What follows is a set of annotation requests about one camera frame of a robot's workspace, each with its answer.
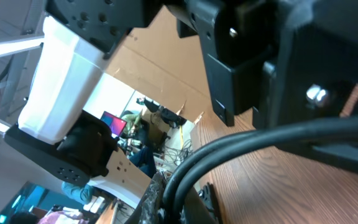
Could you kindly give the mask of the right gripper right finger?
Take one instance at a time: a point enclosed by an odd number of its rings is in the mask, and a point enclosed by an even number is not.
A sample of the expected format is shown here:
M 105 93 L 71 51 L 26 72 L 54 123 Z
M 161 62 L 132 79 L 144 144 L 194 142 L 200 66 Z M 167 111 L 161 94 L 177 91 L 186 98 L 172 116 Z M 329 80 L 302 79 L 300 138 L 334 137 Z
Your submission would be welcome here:
M 261 128 L 334 129 L 279 150 L 358 174 L 358 1 L 275 1 L 274 71 L 264 77 Z

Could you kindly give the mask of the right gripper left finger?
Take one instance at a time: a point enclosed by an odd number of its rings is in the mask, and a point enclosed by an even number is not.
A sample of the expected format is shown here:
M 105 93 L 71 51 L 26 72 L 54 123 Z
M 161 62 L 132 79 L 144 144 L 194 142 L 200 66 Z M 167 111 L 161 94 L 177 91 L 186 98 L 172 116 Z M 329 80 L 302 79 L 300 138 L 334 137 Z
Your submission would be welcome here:
M 167 1 L 168 10 L 198 35 L 213 111 L 226 125 L 257 106 L 261 69 L 274 52 L 276 1 Z

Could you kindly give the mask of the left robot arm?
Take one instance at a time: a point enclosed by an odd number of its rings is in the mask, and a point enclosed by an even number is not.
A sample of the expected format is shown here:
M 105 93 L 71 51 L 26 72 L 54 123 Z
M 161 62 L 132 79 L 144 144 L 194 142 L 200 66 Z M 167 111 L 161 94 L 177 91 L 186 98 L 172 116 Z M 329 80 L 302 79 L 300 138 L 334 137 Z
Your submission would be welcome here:
M 106 175 L 109 128 L 84 105 L 121 41 L 162 7 L 146 0 L 49 0 L 29 99 L 4 141 L 56 178 L 84 186 Z

